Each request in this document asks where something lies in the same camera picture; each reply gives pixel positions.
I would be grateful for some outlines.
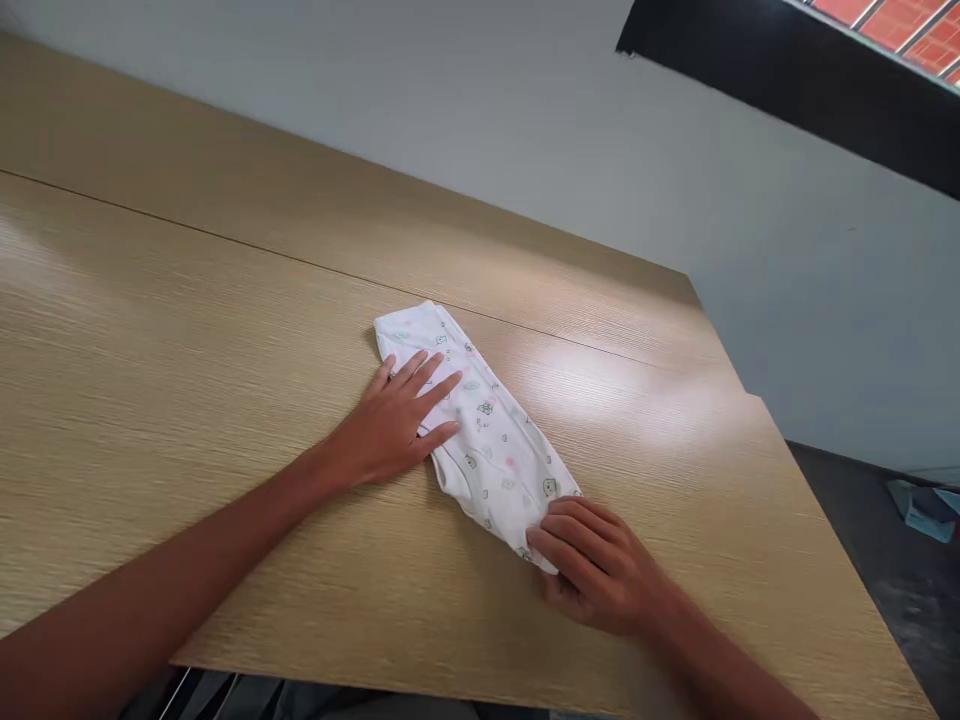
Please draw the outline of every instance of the table surface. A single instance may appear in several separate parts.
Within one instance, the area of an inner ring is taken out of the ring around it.
[[[377,365],[373,318],[429,297],[584,491],[824,717],[933,716],[685,277],[8,36],[0,52],[0,633],[331,430]],[[310,518],[178,660],[614,714],[639,672],[548,611],[425,467]]]

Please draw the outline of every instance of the floor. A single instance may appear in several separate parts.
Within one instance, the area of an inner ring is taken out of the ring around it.
[[[941,720],[960,720],[960,544],[904,525],[885,482],[902,477],[788,443]]]

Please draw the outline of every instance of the white cloth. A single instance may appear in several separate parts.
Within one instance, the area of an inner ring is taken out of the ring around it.
[[[563,461],[444,308],[429,300],[374,321],[381,358],[396,355],[395,370],[426,349],[446,358],[421,395],[457,370],[463,378],[420,426],[426,434],[448,420],[460,432],[431,455],[440,489],[463,512],[520,557],[556,574],[527,547],[526,531],[539,525],[551,500],[582,495]]]

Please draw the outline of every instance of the person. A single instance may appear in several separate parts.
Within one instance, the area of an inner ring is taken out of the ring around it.
[[[458,432],[448,422],[417,436],[460,380],[456,373],[418,397],[441,359],[422,351],[391,378],[388,357],[343,422],[273,478],[0,640],[5,716],[108,717],[122,709],[313,510],[395,478]],[[714,627],[610,510],[582,497],[557,499],[528,541],[560,570],[534,571],[546,602],[642,643],[698,716],[815,717]]]

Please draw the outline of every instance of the hand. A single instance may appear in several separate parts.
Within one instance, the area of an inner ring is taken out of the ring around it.
[[[391,378],[396,358],[387,357],[353,412],[294,465],[310,467],[313,472],[322,468],[320,472],[334,479],[337,489],[346,490],[391,480],[456,435],[460,424],[446,422],[425,437],[417,437],[427,413],[450,394],[463,375],[455,372],[418,398],[443,354],[437,353],[421,366],[426,358],[427,351],[421,350]]]
[[[560,571],[540,572],[544,600],[583,625],[640,635],[681,596],[626,523],[586,498],[554,500],[527,542]]]

